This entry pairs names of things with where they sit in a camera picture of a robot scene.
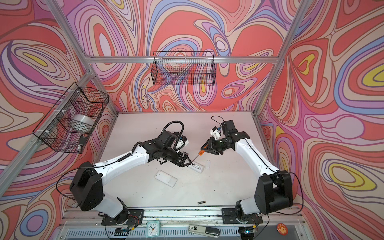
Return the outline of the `orange handled screwdriver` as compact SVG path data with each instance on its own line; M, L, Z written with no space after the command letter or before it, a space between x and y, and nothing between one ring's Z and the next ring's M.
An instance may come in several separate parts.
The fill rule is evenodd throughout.
M199 151L199 153L196 155L196 157L192 159L192 162L194 162L198 157L202 156L204 153L205 153L205 151Z

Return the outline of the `white remote control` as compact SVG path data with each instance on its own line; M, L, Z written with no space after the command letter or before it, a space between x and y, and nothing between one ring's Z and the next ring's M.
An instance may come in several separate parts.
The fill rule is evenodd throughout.
M201 174L204 169L205 169L205 166L199 164L199 163L195 163L193 162L191 165L188 166L189 169Z

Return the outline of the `white rectangular plastic tray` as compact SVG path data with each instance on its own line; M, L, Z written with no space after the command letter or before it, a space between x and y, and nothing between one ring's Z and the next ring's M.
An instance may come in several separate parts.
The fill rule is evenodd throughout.
M165 172L163 172L161 170L159 170L155 174L155 179L160 181L161 183L171 187L171 188L173 188L176 185L177 181L178 181L177 178L175 178L175 177L173 177L173 176L171 176L171 175L169 175L169 174L167 174L167 173L165 173Z

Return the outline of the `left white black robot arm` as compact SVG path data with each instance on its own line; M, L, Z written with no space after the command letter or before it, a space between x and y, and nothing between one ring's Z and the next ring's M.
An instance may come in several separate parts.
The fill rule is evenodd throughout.
M105 185L121 174L154 160L161 165L169 162L180 168L191 165L189 156L181 151L188 143L183 134L184 129L172 133L168 131L172 124L184 127L181 121L171 121L164 126L157 138L137 142L125 154L96 164L85 162L75 168L73 171L76 174L70 184L71 199L78 204L81 211L101 212L121 225L131 214L120 198L111 197L105 192Z

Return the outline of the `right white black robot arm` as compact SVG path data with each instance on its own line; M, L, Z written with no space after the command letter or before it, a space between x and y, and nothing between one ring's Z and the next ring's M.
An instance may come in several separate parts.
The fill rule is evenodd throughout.
M294 205L292 178L299 177L290 171L274 166L256 148L246 132L240 132L234 121L225 121L218 115L211 116L218 125L210 130L210 138L202 145L201 151L213 156L223 157L226 152L233 152L240 157L256 176L256 189L253 196L236 203L235 211L240 219L244 216L283 213L282 210Z

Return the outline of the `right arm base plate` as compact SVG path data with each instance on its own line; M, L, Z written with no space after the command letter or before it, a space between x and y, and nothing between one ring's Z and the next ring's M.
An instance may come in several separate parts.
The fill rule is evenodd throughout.
M263 218L260 214L244 214L241 209L237 208L222 208L221 214L218 215L226 225L234 224L253 224L258 226L263 223Z

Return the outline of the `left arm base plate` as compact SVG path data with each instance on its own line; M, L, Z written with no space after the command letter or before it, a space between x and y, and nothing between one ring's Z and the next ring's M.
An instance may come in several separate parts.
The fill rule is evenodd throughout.
M137 227L143 222L144 212L144 209L123 210L114 218L104 214L102 219L102 225Z

